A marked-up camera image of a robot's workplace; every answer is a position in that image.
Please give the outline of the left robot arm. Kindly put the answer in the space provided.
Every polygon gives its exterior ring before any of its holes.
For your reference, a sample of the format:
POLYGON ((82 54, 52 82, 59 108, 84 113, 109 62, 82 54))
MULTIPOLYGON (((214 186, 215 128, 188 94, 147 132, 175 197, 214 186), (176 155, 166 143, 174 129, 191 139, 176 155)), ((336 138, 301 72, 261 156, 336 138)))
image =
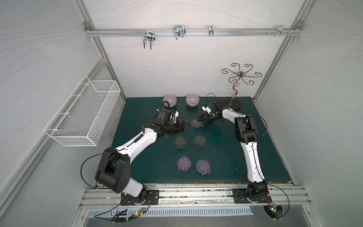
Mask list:
POLYGON ((140 197, 146 187, 131 178, 131 164, 144 149, 164 135, 173 136, 190 128, 187 120, 178 120, 177 117, 178 112, 173 109, 159 109, 156 116, 142 126, 138 135, 115 149, 105 149, 95 180, 117 194, 140 197))

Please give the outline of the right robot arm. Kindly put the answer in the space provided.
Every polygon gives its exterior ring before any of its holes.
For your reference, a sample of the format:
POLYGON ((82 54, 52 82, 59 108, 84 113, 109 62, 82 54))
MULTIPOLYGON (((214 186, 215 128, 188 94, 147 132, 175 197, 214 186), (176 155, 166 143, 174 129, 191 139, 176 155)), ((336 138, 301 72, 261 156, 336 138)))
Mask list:
POLYGON ((214 107, 214 112, 210 106, 202 107, 203 115, 193 119, 191 125, 197 128, 221 119, 234 123, 234 134, 244 151, 247 166, 246 197, 251 203, 257 203, 267 197, 269 192, 257 151, 259 137, 255 119, 251 114, 239 113, 231 107, 223 106, 218 101, 214 102, 214 107))

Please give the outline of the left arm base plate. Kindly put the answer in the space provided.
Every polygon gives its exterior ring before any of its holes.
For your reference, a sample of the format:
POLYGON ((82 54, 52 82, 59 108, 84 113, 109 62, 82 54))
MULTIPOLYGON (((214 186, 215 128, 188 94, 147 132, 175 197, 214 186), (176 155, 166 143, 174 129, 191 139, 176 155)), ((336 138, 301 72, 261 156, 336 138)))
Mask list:
POLYGON ((159 204, 159 190, 145 189, 138 197, 133 197, 131 195, 123 195, 121 205, 131 206, 131 205, 158 205, 159 204))

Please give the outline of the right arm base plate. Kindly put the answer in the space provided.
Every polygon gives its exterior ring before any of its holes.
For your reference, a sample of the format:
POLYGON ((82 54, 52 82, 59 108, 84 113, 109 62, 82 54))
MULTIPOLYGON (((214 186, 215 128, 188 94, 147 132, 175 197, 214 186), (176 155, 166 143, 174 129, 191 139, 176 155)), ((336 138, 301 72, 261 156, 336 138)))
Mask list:
POLYGON ((255 192, 251 187, 247 188, 232 188, 229 190, 233 202, 236 204, 248 203, 271 203, 272 199, 267 191, 255 192))

